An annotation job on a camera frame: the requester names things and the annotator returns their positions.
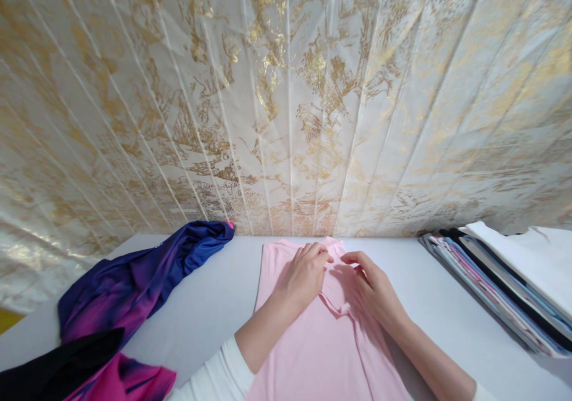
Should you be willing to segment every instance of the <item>shirt sleeve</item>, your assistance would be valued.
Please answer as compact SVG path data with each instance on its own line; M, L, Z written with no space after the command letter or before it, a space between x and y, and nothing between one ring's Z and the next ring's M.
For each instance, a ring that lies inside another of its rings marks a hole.
M234 336L224 342L217 353L168 401L243 401L254 380Z
M472 401L496 401L496 399L477 382L477 390Z

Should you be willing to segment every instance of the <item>table surface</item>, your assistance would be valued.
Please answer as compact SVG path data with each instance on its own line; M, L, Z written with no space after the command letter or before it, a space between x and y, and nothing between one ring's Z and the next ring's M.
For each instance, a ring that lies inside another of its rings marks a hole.
M153 247L164 235L136 235L108 258ZM181 386L253 313L262 245L278 237L235 237L186 277L123 353L177 371ZM319 238L289 238L304 244ZM388 274L411 318L498 400L572 399L572 361L540 357L515 338L415 239L346 238ZM48 300L0 335L0 371L59 345L56 304ZM388 340L405 386L433 399L411 363Z

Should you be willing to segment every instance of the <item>stack of clothing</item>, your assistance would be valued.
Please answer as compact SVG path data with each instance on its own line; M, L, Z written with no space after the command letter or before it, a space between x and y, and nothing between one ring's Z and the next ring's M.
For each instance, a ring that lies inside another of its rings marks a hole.
M479 221L439 233L419 241L532 351L572 357L572 231L504 236Z

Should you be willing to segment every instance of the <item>pink fabric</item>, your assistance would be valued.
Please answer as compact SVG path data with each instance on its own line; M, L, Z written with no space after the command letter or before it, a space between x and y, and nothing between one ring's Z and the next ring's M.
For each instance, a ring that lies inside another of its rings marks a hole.
M246 401L409 400L381 328L361 301L357 279L327 237L334 258L320 296L290 325L256 375ZM268 299L302 245L266 243L256 309Z

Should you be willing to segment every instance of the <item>folded white shirt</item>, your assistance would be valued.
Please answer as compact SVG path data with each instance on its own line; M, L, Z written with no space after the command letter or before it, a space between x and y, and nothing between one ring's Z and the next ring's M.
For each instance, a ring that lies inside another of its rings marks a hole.
M507 265L572 320L572 232L531 227L503 236L478 221L460 229L487 244Z

